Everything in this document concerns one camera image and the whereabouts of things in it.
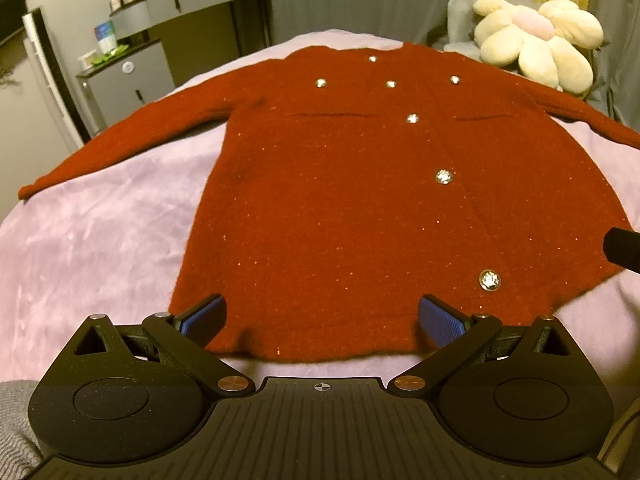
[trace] cardigan's right sleeve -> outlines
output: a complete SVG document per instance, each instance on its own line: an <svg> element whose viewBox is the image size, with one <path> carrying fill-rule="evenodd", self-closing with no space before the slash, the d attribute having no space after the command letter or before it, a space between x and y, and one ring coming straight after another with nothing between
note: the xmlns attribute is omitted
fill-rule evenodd
<svg viewBox="0 0 640 480"><path fill-rule="evenodd" d="M145 105L20 189L18 198L26 200L47 187L108 168L200 124L227 120L240 105L264 94L279 63L282 60L268 59L245 66Z"/></svg>

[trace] silver screw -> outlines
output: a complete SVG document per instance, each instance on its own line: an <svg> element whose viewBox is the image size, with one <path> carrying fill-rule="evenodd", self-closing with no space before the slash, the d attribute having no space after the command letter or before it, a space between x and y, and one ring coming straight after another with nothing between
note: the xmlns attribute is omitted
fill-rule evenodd
<svg viewBox="0 0 640 480"><path fill-rule="evenodd" d="M239 392L247 386L249 386L249 381L238 375L229 375L218 381L218 387L226 392Z"/></svg>
<svg viewBox="0 0 640 480"><path fill-rule="evenodd" d="M424 388L424 379L415 375L402 375L396 378L394 384L406 392L416 392Z"/></svg>

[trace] red object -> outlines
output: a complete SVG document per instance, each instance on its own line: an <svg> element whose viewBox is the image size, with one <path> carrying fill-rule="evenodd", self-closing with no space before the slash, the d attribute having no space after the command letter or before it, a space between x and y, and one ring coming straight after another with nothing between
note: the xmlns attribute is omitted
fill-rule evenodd
<svg viewBox="0 0 640 480"><path fill-rule="evenodd" d="M458 54L310 47L143 107L19 197L228 119L171 312L222 293L216 352L415 352L425 293L529 324L620 270L602 254L630 228L620 202L547 113L640 148L579 99ZM500 289L481 288L485 269Z"/></svg>

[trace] white wall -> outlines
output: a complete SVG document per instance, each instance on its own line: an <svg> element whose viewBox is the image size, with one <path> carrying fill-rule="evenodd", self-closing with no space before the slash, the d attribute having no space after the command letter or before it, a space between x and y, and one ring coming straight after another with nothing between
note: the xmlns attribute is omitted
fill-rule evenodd
<svg viewBox="0 0 640 480"><path fill-rule="evenodd" d="M0 64L14 67L0 86L0 221L25 184L49 173L71 154L56 128L19 34L0 47Z"/></svg>
<svg viewBox="0 0 640 480"><path fill-rule="evenodd" d="M97 48L94 27L109 18L109 0L26 0L30 9L42 7L59 62L85 123L95 131L89 119L76 81L78 57ZM166 45L167 59L176 84L236 57L230 14L226 6L204 9L151 31Z"/></svg>

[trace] bedspread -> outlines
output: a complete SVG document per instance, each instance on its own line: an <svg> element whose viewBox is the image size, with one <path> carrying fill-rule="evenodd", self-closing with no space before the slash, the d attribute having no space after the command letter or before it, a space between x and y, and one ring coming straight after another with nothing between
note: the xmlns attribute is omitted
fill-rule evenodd
<svg viewBox="0 0 640 480"><path fill-rule="evenodd" d="M185 86L313 44L401 46L338 30L306 34L199 75ZM601 138L585 123L557 121L591 155L640 230L640 151ZM14 208L0 226L1 381L39 379L89 314L103 312L114 323L131 324L167 308L224 134L224 124L201 127ZM640 276L624 271L562 307L558 317L603 380L625 386L633 384L630 378L638 368L639 312ZM386 381L419 359L376 356L314 365L225 360L259 382L265 375L380 375Z"/></svg>

